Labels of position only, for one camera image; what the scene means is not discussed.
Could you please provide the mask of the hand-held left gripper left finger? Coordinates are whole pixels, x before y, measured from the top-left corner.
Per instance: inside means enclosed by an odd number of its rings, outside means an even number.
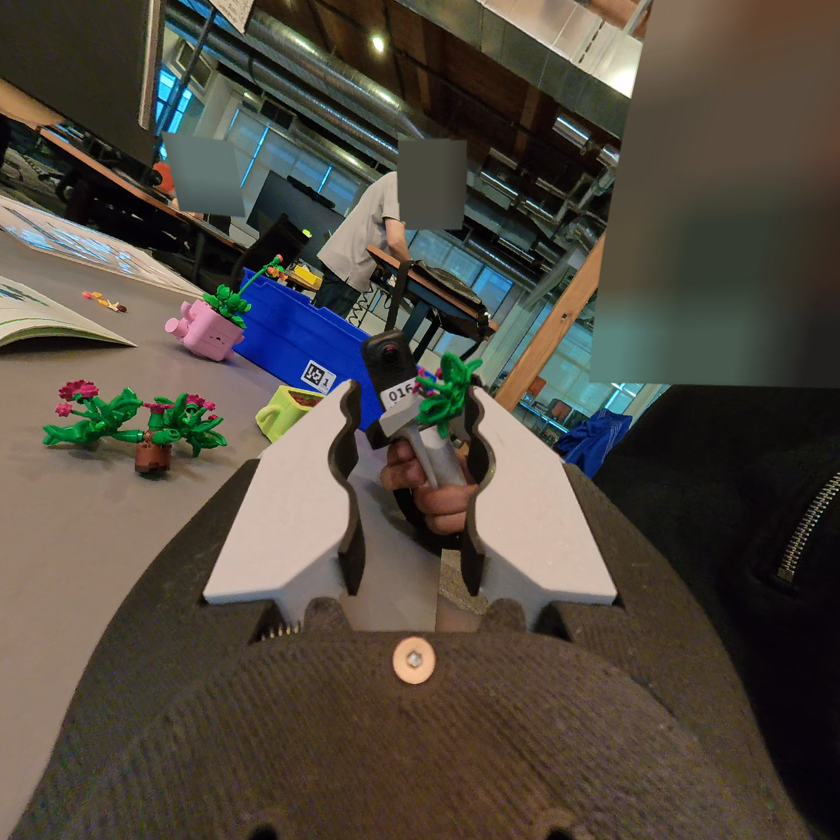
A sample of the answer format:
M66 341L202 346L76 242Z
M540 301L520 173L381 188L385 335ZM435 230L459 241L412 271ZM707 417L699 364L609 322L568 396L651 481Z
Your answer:
M259 458L204 592L211 603L271 600L288 624L312 599L357 595L365 565L349 476L361 386L340 384Z

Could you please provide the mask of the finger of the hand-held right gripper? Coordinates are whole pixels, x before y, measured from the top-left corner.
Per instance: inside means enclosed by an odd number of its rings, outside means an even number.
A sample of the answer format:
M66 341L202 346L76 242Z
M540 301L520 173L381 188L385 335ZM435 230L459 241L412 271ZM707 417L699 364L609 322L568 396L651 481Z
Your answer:
M394 437L405 426L414 423L422 402L399 402L380 416L380 429L385 437Z

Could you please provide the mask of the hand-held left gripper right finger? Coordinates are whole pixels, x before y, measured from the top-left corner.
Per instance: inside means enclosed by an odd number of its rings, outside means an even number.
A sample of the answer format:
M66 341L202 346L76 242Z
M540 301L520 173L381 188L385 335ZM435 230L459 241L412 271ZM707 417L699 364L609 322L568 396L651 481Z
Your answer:
M477 482L460 540L469 594L518 602L529 628L552 602L613 604L616 586L562 460L478 386L464 417Z

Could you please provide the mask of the green toy leaf stem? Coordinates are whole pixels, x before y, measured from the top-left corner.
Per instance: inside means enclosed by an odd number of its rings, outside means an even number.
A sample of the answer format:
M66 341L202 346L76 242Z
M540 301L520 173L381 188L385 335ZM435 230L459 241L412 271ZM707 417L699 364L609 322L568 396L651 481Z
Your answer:
M426 397L420 394L423 400L416 417L418 423L435 427L440 438L446 439L449 435L449 422L462 414L473 374L481 365L481 359L465 362L452 353L445 353L435 393Z

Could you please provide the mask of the person's right hand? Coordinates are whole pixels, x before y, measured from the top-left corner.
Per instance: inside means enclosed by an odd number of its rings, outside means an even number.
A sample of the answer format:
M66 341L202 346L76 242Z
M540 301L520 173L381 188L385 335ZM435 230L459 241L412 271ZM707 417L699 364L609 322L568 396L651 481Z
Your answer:
M434 489L428 484L424 468L411 445L403 439L396 440L387 449L381 483L385 490L392 493L408 490L414 507L430 532L441 537L457 534L465 527L469 500L477 489L476 480L469 472L468 453L467 444L457 451L466 484L441 485Z

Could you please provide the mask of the blue cloth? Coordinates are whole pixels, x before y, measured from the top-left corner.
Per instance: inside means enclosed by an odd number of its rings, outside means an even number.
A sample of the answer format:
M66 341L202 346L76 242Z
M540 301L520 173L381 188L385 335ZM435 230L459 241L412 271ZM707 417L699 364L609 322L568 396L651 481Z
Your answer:
M566 464L577 467L592 479L632 422L629 415L602 408L562 435L552 449Z

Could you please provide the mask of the blue plastic bin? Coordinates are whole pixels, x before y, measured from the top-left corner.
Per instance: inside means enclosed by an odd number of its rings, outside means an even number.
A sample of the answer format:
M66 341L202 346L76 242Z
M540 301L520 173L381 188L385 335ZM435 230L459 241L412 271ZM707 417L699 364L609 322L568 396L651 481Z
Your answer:
M246 330L236 352L287 385L322 395L357 381L360 429L367 429L383 412L361 355L369 334L331 310L315 308L306 295L267 276L252 280L253 275L245 269L251 309L243 316Z

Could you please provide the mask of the black standing desk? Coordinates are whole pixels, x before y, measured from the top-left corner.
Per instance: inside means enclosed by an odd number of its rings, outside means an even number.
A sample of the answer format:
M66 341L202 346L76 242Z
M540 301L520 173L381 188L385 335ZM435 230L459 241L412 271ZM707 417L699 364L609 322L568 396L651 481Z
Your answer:
M374 277L375 283L391 297L385 331L395 329L397 313L405 301L412 305L402 327L407 339L411 340L414 337L425 319L429 320L429 328L413 352L415 361L420 360L439 329L472 340L467 351L460 356L463 361L497 331L498 326L490 318L488 310L479 311L472 308L446 288L419 276L412 270L412 260L398 262L396 258L372 245L366 250L378 267L379 274Z

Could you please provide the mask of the lime toy brick pot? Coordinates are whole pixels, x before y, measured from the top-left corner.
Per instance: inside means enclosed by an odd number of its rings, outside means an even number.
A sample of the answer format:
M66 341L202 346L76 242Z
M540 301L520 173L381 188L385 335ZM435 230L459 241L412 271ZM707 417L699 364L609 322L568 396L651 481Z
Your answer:
M322 399L324 395L319 392L281 385L255 420L263 435L274 443Z

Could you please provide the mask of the pink toy pot with plant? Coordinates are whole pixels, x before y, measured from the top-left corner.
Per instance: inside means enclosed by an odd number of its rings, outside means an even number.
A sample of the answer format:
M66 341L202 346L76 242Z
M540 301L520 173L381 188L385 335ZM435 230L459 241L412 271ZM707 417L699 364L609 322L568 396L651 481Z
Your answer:
M244 339L246 324L243 315L251 309L244 298L245 289L258 277L284 278L282 255L277 254L268 264L242 284L239 291L226 285L217 287L214 294L205 293L194 303L184 301L181 317L165 323L167 333L178 339L191 353L210 361L229 360L234 347Z

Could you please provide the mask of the small black monitor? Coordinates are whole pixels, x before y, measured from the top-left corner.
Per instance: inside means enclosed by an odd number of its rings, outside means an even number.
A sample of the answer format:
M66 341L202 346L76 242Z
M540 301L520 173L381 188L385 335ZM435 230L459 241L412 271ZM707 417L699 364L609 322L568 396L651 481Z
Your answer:
M268 222L274 222L285 214L294 228L303 233L309 231L310 236L305 237L307 243L301 256L312 263L343 223L344 217L327 207L310 188L298 186L298 182L291 183L287 178L270 171L247 217L247 224L262 234Z

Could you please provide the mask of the green plant with pink flowers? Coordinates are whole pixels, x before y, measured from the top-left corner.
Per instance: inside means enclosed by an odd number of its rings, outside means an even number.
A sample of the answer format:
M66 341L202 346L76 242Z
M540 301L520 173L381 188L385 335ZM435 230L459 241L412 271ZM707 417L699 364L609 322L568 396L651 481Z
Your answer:
M223 418L216 415L215 403L197 394L183 393L174 400L157 396L143 402L133 390L124 388L105 402L94 382L77 380L63 385L59 397L56 414L79 419L68 427L44 426L45 446L90 447L102 438L113 438L135 445L134 470L142 475L168 471L175 443L189 445L193 457L228 444L216 430Z

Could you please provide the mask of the large printed sheet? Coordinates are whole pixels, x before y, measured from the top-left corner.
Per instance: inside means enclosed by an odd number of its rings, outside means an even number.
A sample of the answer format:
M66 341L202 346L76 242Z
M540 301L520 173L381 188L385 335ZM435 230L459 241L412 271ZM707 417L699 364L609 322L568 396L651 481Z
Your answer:
M123 241L7 197L1 227L27 247L199 298L203 291L168 266Z

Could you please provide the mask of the white hanging paper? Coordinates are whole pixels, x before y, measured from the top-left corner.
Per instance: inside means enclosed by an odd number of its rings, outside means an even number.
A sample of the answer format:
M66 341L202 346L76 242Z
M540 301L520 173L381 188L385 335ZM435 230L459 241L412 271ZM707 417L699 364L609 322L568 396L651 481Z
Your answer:
M241 35L244 35L256 1L208 1Z

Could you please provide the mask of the silver ventilation duct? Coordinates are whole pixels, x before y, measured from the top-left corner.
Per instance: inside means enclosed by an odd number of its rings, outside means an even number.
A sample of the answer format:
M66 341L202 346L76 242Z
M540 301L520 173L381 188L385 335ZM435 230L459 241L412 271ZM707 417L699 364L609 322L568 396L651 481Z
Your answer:
M417 140L446 135L424 113L259 9L252 13L244 39L311 88L383 130Z

